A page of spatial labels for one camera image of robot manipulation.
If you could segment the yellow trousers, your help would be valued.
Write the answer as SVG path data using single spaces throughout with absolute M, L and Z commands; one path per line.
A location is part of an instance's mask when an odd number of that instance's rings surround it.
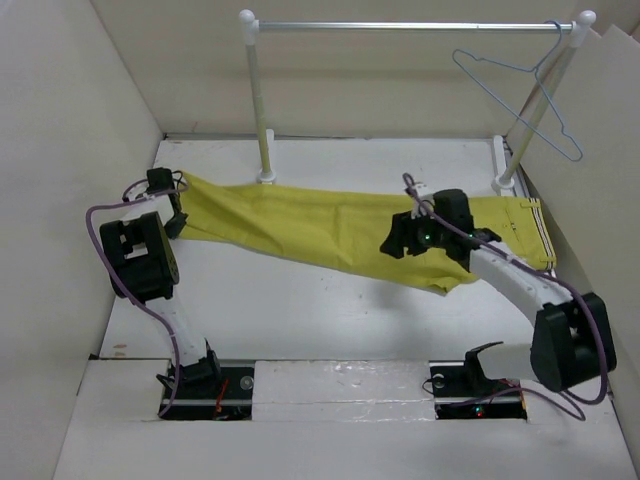
M 411 221 L 413 199 L 402 195 L 301 189 L 278 185 L 219 186 L 186 173 L 181 194 L 187 225 L 180 237 L 234 244 L 288 260 L 420 289 L 449 292 L 475 276 L 445 250 L 394 259 L 380 251 L 395 214 Z M 557 256 L 540 200 L 468 198 L 474 229 L 490 229 L 536 270 Z

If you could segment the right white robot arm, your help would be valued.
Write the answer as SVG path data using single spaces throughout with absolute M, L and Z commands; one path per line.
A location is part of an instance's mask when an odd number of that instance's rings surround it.
M 396 259 L 439 249 L 467 272 L 487 282 L 530 322 L 524 344 L 490 342 L 465 354 L 462 381 L 483 394 L 498 380 L 535 381 L 564 393 L 594 378 L 608 384 L 617 354 L 604 301 L 529 266 L 489 228 L 476 226 L 460 189 L 430 194 L 423 184 L 406 187 L 411 210 L 392 218 L 380 246 Z

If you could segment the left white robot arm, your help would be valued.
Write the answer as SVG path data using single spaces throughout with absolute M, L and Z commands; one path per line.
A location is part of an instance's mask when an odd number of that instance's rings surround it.
M 98 253 L 109 266 L 116 295 L 127 298 L 160 324 L 173 355 L 158 380 L 171 395 L 206 398 L 223 386 L 219 360 L 206 338 L 191 328 L 178 299 L 180 274 L 171 241 L 187 223 L 181 176 L 168 168 L 147 171 L 122 196 L 135 208 L 123 219 L 99 227 Z

